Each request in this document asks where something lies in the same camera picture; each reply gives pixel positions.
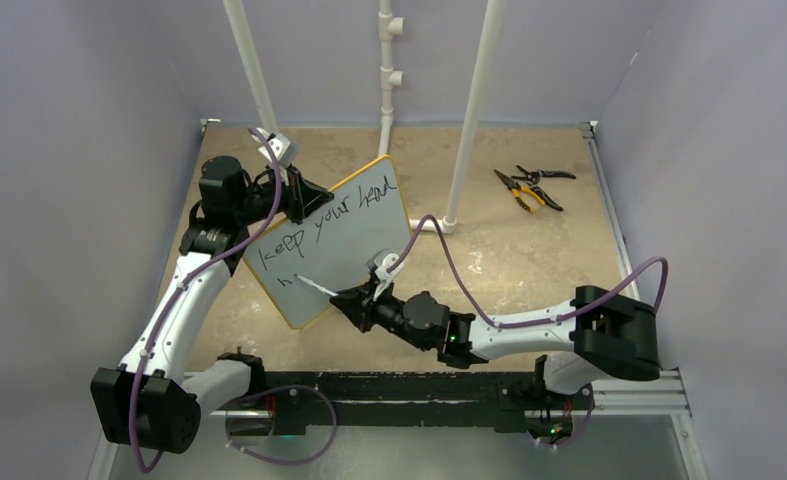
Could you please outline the black whiteboard marker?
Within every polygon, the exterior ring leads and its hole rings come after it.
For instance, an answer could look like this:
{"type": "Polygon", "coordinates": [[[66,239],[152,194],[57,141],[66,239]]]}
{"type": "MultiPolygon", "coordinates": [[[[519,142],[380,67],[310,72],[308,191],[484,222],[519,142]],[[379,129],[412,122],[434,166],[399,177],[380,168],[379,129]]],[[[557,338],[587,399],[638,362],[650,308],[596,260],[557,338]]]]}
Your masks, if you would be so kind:
{"type": "Polygon", "coordinates": [[[319,283],[317,283],[317,282],[315,282],[315,281],[313,281],[313,280],[311,280],[311,279],[309,279],[309,278],[307,278],[307,277],[305,277],[303,275],[294,274],[294,277],[296,277],[299,281],[303,282],[304,284],[306,284],[306,285],[314,288],[315,290],[321,292],[322,294],[325,294],[325,295],[327,295],[329,297],[336,297],[336,296],[338,296],[337,292],[335,292],[333,290],[330,290],[330,289],[324,287],[323,285],[321,285],[321,284],[319,284],[319,283]]]}

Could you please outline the yellow framed whiteboard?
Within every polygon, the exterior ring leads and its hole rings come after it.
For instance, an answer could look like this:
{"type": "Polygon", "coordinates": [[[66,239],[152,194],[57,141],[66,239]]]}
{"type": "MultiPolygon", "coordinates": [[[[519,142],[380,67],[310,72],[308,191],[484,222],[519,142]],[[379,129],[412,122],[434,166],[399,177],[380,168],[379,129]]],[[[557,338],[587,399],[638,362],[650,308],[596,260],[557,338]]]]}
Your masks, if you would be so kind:
{"type": "Polygon", "coordinates": [[[299,275],[332,291],[360,285],[369,276],[369,259],[385,249],[402,251],[411,237],[391,157],[373,160],[331,191],[333,200],[303,223],[276,222],[244,253],[256,280],[294,330],[330,307],[328,296],[299,275]]]}

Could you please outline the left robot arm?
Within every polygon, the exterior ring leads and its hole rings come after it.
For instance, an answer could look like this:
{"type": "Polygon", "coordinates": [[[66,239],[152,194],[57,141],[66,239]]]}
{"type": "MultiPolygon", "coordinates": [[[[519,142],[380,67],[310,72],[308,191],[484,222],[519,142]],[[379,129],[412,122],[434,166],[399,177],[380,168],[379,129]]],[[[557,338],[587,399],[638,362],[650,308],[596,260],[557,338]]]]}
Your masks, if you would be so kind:
{"type": "Polygon", "coordinates": [[[191,208],[172,282],[147,327],[113,368],[96,371],[90,392],[106,439],[131,448],[144,471],[144,450],[181,454],[203,417],[235,401],[253,409],[271,397],[262,360],[240,350],[207,370],[185,375],[192,346],[246,248],[282,213],[295,224],[331,202],[333,192],[294,166],[250,176],[238,159],[204,163],[200,199],[191,208]],[[256,225],[256,234],[249,231],[256,225]]]}

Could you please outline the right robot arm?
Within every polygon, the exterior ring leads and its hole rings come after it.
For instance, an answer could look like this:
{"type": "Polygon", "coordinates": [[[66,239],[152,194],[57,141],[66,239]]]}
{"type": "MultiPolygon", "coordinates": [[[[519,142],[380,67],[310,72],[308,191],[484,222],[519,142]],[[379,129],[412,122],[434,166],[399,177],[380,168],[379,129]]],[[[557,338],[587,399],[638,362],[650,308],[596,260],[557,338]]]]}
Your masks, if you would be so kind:
{"type": "Polygon", "coordinates": [[[482,318],[459,313],[427,291],[407,300],[368,281],[330,297],[361,332],[375,326],[439,362],[468,369],[506,356],[541,353],[530,381],[533,399],[553,407],[596,380],[646,382],[660,377],[656,310],[593,285],[541,310],[482,318]]]}

